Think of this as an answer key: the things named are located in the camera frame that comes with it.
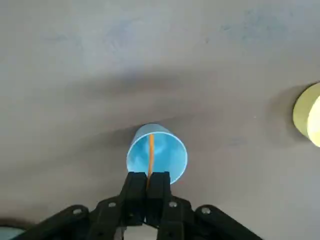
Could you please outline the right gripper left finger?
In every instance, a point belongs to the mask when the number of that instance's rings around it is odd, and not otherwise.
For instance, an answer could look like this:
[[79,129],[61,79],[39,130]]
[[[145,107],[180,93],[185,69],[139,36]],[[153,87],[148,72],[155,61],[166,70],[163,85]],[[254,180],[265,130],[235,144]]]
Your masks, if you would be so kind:
[[72,205],[23,233],[25,240],[122,240],[128,226],[145,218],[147,177],[128,173],[119,195],[100,201],[90,211]]

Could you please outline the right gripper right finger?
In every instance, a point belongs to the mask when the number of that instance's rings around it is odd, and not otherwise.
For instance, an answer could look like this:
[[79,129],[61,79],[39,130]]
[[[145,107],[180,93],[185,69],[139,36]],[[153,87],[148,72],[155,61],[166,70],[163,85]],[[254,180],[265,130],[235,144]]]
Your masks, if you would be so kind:
[[168,172],[151,175],[146,192],[146,222],[157,227],[158,240],[260,240],[261,237],[219,208],[192,209],[171,192]]

